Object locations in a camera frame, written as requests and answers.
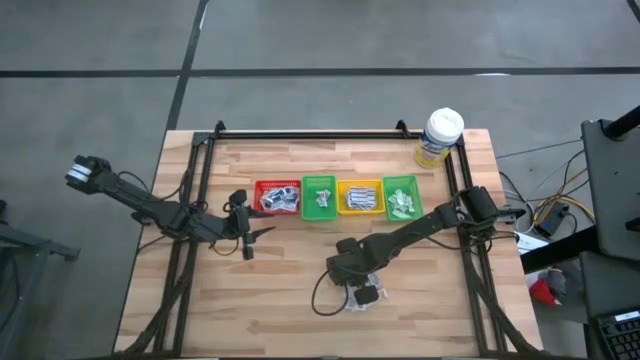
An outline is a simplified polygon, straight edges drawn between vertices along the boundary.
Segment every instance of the yellow bin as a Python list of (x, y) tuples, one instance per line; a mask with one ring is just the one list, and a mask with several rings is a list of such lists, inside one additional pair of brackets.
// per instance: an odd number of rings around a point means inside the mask
[[(385, 212), (384, 189), (382, 180), (338, 180), (338, 213), (341, 215), (357, 214), (382, 214)], [(361, 186), (376, 189), (376, 207), (369, 210), (355, 210), (347, 206), (345, 194), (352, 186)]]

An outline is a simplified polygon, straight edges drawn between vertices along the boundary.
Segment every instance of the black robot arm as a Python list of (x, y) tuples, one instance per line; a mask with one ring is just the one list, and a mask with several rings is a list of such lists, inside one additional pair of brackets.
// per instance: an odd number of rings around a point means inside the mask
[[(462, 200), (466, 212), (455, 205)], [(500, 211), (484, 187), (474, 186), (456, 194), (453, 200), (442, 204), (423, 217), (391, 233), (371, 234), (359, 241), (354, 238), (336, 244), (338, 255), (327, 258), (329, 277), (336, 285), (361, 287), (355, 291), (359, 304), (378, 299), (375, 287), (366, 286), (368, 275), (389, 264), (402, 249), (443, 229), (462, 227), (474, 237), (490, 237), (494, 223), (512, 211)]]
[(226, 218), (205, 214), (202, 204), (188, 204), (180, 201), (165, 201), (150, 194), (147, 190), (123, 180), (119, 174), (111, 170), (107, 160), (97, 157), (76, 156), (74, 164), (65, 176), (67, 185), (85, 194), (103, 193), (112, 199), (134, 210), (131, 217), (145, 224), (152, 220), (160, 231), (174, 239), (192, 239), (208, 242), (212, 245), (217, 240), (243, 240), (243, 256), (253, 258), (251, 245), (259, 235), (273, 229), (267, 228), (250, 233), (249, 218), (269, 217), (245, 206), (247, 194), (238, 190), (229, 197), (224, 210), (229, 213)]

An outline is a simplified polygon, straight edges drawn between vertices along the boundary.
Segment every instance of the concrete floor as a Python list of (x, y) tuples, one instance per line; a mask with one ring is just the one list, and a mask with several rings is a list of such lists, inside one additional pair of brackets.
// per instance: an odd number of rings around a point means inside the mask
[[(5, 0), (0, 70), (179, 69), (197, 0)], [(211, 0), (194, 68), (639, 66), (640, 24), (613, 0)], [(153, 180), (176, 79), (0, 78), (0, 198), (9, 222), (82, 248), (53, 258), (22, 359), (108, 354), (140, 228), (64, 185), (76, 154)], [(450, 106), (496, 155), (578, 139), (584, 120), (637, 106), (638, 75), (191, 79), (178, 129), (421, 127)], [(507, 156), (529, 194), (579, 143)], [(576, 169), (582, 165), (578, 162)], [(531, 196), (555, 191), (562, 174)], [(576, 197), (590, 204), (589, 190)], [(587, 221), (579, 217), (580, 226)], [(538, 311), (545, 347), (584, 355), (582, 328)]]

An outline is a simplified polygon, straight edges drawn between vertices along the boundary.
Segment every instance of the keyboard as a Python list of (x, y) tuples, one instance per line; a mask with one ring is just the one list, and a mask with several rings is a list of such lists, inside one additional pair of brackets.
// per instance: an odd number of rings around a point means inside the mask
[(640, 359), (640, 309), (596, 318), (609, 359)]

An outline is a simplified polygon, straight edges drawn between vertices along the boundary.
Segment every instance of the wooden table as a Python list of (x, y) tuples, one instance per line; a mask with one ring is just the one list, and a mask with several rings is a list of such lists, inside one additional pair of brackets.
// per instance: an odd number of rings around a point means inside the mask
[[(167, 134), (155, 194), (168, 194), (178, 186), (186, 169), (192, 134)], [(487, 187), (497, 205), (503, 205), (489, 132), (465, 130), (464, 136), (474, 183)], [(412, 158), (415, 146), (416, 141), (411, 140), (216, 141), (208, 211), (225, 216), (222, 204), (236, 189), (246, 189), (253, 199), (256, 180), (300, 179), (323, 173), (335, 174), (338, 179), (411, 173), (418, 178), (427, 213), (449, 200), (447, 176), (444, 168), (419, 167)], [(462, 188), (462, 176), (457, 171)], [(192, 199), (196, 191), (194, 184)], [(375, 303), (365, 313), (343, 311), (326, 318), (312, 312), (311, 291), (325, 270), (325, 259), (336, 253), (335, 243), (347, 237), (360, 239), (373, 232), (391, 231), (399, 225), (389, 222), (386, 214), (339, 216), (335, 221), (320, 223), (305, 222), (299, 216), (255, 219), (252, 229), (277, 229), (259, 238), (251, 261), (243, 261), (240, 251), (221, 257), (202, 244), (182, 355), (477, 355), (460, 253), (428, 241), (403, 250), (378, 272), (388, 299)], [(157, 229), (148, 228), (142, 243), (158, 235)], [(454, 231), (434, 237), (454, 246), (458, 243)], [(229, 251), (233, 245), (221, 241), (217, 249)], [(159, 307), (170, 247), (170, 241), (161, 241), (137, 257), (116, 350), (131, 344)], [(489, 257), (501, 306), (526, 339), (541, 348), (515, 241), (496, 240)], [(317, 303), (323, 311), (337, 308), (344, 299), (344, 290), (328, 280), (320, 285), (318, 293)], [(492, 344), (486, 308), (483, 319)], [(173, 338), (174, 320), (169, 321), (168, 339)]]

